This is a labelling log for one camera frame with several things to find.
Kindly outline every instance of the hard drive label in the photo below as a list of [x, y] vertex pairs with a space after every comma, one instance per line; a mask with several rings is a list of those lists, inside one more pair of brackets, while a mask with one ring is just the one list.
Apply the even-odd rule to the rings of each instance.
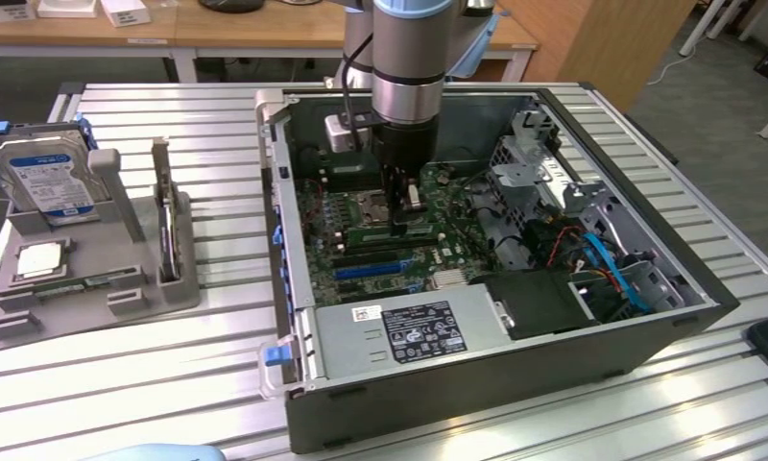
[[382, 320], [399, 363], [466, 351], [462, 329], [446, 301], [385, 310]]
[[43, 213], [72, 216], [94, 209], [86, 184], [72, 176], [75, 162], [71, 156], [12, 158], [10, 164]]

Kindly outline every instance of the motherboard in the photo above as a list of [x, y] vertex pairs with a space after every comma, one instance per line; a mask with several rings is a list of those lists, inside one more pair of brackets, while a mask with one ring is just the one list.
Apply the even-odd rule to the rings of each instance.
[[381, 189], [334, 192], [327, 178], [298, 188], [317, 306], [354, 303], [467, 283], [498, 262], [467, 202], [477, 178], [453, 166], [423, 171], [427, 212], [393, 235]]

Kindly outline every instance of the warning label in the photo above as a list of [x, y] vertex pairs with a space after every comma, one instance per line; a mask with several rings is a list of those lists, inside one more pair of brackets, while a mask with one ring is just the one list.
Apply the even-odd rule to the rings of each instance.
[[382, 319], [399, 363], [466, 351], [462, 329], [446, 301], [385, 310]]

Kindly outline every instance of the white box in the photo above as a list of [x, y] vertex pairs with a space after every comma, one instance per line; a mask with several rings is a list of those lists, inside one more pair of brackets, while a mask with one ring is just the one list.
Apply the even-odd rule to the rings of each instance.
[[151, 13], [142, 0], [103, 0], [103, 9], [115, 27], [151, 22]]
[[98, 17], [98, 0], [43, 0], [38, 8], [40, 17]]
[[36, 18], [35, 7], [30, 3], [0, 6], [0, 22], [27, 21]]

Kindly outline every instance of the hard drive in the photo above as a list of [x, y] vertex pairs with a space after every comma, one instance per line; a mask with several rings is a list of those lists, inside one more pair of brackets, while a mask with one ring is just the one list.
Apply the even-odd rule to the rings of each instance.
[[18, 212], [40, 210], [54, 226], [99, 219], [111, 196], [88, 169], [95, 148], [84, 120], [0, 127], [0, 185]]

